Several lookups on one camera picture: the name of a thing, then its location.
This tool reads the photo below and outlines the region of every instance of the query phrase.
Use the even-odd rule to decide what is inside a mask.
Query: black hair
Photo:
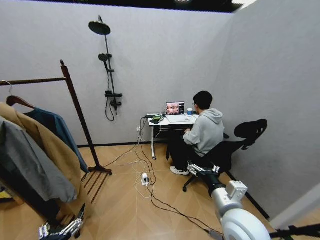
[[[207,91],[200,91],[194,97],[193,101],[201,110],[207,110],[210,108],[213,97]]]

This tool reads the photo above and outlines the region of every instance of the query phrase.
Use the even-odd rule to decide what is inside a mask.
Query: gray hoodie
[[[224,140],[223,114],[215,108],[203,111],[190,132],[184,134],[186,144],[193,145],[194,151],[203,157]]]

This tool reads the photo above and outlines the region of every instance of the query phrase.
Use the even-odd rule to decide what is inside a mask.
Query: laptop screen
[[[185,102],[167,102],[166,115],[182,115],[185,113]]]

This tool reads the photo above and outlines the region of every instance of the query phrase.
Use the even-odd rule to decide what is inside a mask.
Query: coat hanger
[[[22,106],[25,106],[25,107],[28,107],[28,108],[31,108],[31,109],[35,109],[34,106],[32,106],[31,104],[29,104],[28,102],[26,102],[25,100],[23,100],[21,97],[18,97],[18,96],[13,96],[12,94],[12,89],[13,89],[13,86],[10,82],[8,81],[5,81],[5,80],[2,80],[1,82],[5,82],[7,84],[10,85],[10,89],[9,89],[9,93],[10,93],[10,96],[8,96],[6,98],[6,104],[9,105],[9,106],[13,106],[15,104],[20,104]]]

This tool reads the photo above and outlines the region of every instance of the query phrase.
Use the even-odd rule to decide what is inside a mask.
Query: white desk
[[[193,125],[195,124],[197,118],[199,115],[192,115],[189,117],[190,121],[183,121],[183,122],[169,122],[169,120],[164,117],[163,121],[161,121],[159,124],[154,124],[150,122],[152,118],[148,119],[149,127],[151,127],[151,152],[152,152],[152,159],[156,160],[157,157],[155,155],[155,146],[154,146],[154,141],[155,141],[155,127],[163,127],[163,126],[179,126],[179,125]]]

